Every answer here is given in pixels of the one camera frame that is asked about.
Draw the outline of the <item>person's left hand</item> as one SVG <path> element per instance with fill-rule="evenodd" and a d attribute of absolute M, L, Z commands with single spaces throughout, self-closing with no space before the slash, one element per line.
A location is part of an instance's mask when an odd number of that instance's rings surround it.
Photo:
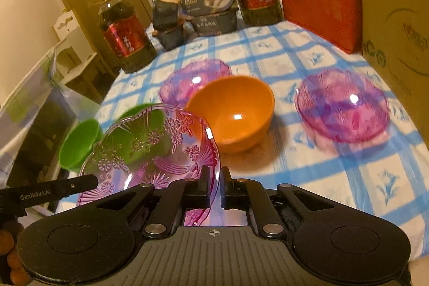
<path fill-rule="evenodd" d="M 27 285 L 31 278 L 21 264 L 16 250 L 17 238 L 24 230 L 18 221 L 8 221 L 1 227 L 1 285 Z"/>

